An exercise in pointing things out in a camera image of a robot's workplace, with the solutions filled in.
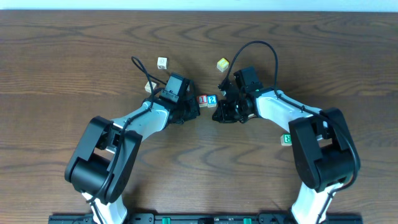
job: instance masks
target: wood grain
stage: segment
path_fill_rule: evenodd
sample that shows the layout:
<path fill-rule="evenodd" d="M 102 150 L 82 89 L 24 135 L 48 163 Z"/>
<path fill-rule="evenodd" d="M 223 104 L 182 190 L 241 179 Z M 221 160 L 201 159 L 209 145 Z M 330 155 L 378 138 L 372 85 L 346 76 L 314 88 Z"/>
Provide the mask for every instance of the wood grain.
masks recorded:
<path fill-rule="evenodd" d="M 275 47 L 286 94 L 344 112 L 362 168 L 329 211 L 395 223 L 397 14 L 146 11 L 0 11 L 0 223 L 89 211 L 63 172 L 92 117 L 118 118 L 147 96 L 130 56 L 163 80 L 177 72 L 218 94 L 225 73 L 216 62 L 255 39 Z M 167 71 L 157 57 L 169 58 Z M 268 49 L 249 47 L 234 70 L 250 65 L 271 85 Z M 129 208 L 257 213 L 294 203 L 300 179 L 283 130 L 260 119 L 218 124 L 213 111 L 141 145 L 124 192 Z"/>

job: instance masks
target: wooden table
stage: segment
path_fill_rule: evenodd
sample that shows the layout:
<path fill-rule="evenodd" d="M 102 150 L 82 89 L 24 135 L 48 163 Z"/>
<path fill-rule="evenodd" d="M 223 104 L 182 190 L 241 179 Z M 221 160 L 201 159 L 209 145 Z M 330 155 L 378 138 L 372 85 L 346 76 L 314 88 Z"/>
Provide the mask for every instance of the wooden table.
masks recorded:
<path fill-rule="evenodd" d="M 286 94 L 344 112 L 362 168 L 329 212 L 395 223 L 397 14 L 144 11 L 0 12 L 0 223 L 90 211 L 63 173 L 92 117 L 124 116 L 148 96 L 132 55 L 163 80 L 177 72 L 221 97 L 217 61 L 256 39 L 275 47 Z M 168 70 L 157 69 L 157 57 L 169 58 Z M 250 65 L 272 84 L 269 49 L 248 47 L 233 71 Z M 257 213 L 295 202 L 301 181 L 291 147 L 280 145 L 284 131 L 261 119 L 219 124 L 214 110 L 142 143 L 128 208 Z"/>

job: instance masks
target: blue block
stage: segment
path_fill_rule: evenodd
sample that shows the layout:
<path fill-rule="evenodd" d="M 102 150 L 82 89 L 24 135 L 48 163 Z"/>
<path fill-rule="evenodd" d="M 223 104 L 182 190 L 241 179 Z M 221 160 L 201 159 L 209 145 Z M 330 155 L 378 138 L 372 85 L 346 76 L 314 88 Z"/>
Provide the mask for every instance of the blue block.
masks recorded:
<path fill-rule="evenodd" d="M 217 104 L 217 96 L 216 95 L 207 96 L 207 104 L 208 105 L 216 105 Z"/>

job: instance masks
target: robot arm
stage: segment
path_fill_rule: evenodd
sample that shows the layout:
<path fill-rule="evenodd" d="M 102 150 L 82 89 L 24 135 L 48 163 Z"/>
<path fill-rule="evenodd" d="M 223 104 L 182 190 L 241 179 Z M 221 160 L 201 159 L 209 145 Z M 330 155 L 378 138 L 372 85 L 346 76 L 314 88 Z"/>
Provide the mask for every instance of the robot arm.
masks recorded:
<path fill-rule="evenodd" d="M 100 116 L 93 118 L 67 165 L 65 179 L 86 200 L 93 201 L 90 207 L 96 223 L 122 223 L 126 218 L 127 210 L 121 193 L 130 177 L 141 142 L 170 123 L 183 124 L 200 115 L 193 82 L 175 73 L 172 73 L 160 96 L 154 98 L 152 108 L 137 116 L 150 105 L 151 102 L 146 99 L 138 110 L 111 121 Z M 125 128 L 117 159 L 113 156 L 109 161 L 94 153 L 94 148 L 98 148 L 116 154 L 121 131 L 131 118 L 135 119 Z M 115 161 L 116 165 L 110 174 Z M 101 193 L 100 188 L 108 175 L 111 175 L 111 181 Z"/>
<path fill-rule="evenodd" d="M 292 216 L 299 224 L 326 220 L 326 210 L 335 190 L 350 181 L 354 172 L 353 156 L 358 158 L 343 114 L 336 108 L 321 110 L 305 106 L 280 90 L 276 91 L 276 95 L 273 88 L 263 88 L 253 67 L 235 72 L 234 78 L 236 86 L 229 80 L 219 86 L 226 100 L 218 102 L 213 120 L 245 123 L 257 116 L 269 119 L 288 131 L 292 138 L 295 166 L 303 181 L 298 199 L 291 209 Z M 303 106 L 311 113 L 303 111 L 300 108 Z M 354 155 L 351 155 L 342 133 L 312 113 L 333 120 L 346 134 Z M 318 140 L 321 139 L 331 139 L 332 143 L 320 147 Z"/>

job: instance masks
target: cube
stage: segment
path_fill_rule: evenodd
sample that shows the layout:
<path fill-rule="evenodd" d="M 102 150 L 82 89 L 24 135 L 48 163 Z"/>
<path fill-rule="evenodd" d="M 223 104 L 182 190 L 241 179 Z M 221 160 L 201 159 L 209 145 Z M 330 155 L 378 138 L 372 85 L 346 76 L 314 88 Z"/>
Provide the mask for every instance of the cube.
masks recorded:
<path fill-rule="evenodd" d="M 167 69 L 167 58 L 158 57 L 157 58 L 157 68 L 158 69 Z"/>
<path fill-rule="evenodd" d="M 157 83 L 152 82 L 152 88 L 155 90 L 156 87 L 157 87 Z M 150 93 L 149 82 L 147 82 L 147 84 L 145 85 L 145 91 L 147 91 L 148 93 Z"/>
<path fill-rule="evenodd" d="M 216 95 L 211 95 L 207 96 L 207 107 L 215 107 L 217 106 L 217 96 Z"/>
<path fill-rule="evenodd" d="M 291 146 L 292 145 L 292 138 L 290 137 L 290 134 L 283 134 L 280 137 L 280 143 L 283 146 Z"/>
<path fill-rule="evenodd" d="M 217 68 L 221 72 L 224 72 L 228 68 L 228 66 L 229 66 L 229 62 L 225 58 L 222 58 L 221 60 L 219 60 L 217 62 Z"/>
<path fill-rule="evenodd" d="M 198 103 L 199 107 L 207 106 L 207 96 L 206 95 L 198 96 Z"/>

